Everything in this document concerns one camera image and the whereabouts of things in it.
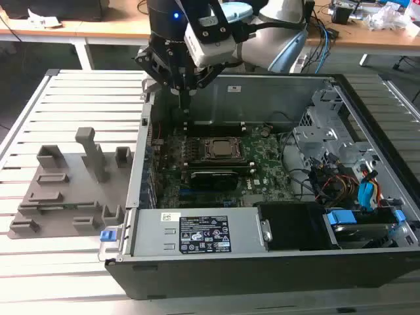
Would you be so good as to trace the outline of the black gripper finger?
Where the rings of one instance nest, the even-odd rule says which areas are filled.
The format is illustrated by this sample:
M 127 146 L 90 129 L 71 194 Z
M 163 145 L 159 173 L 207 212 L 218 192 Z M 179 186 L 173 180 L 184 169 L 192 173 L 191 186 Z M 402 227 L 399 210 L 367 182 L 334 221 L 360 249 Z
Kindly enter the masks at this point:
M 169 50 L 169 63 L 153 52 L 144 49 L 135 57 L 135 62 L 155 81 L 151 87 L 159 85 L 178 96 L 179 107 L 186 112 L 186 85 L 179 67 L 173 63 L 174 54 Z
M 199 70 L 195 66 L 186 69 L 186 111 L 190 111 L 192 95 L 208 86 L 225 69 L 225 64 L 216 64 Z

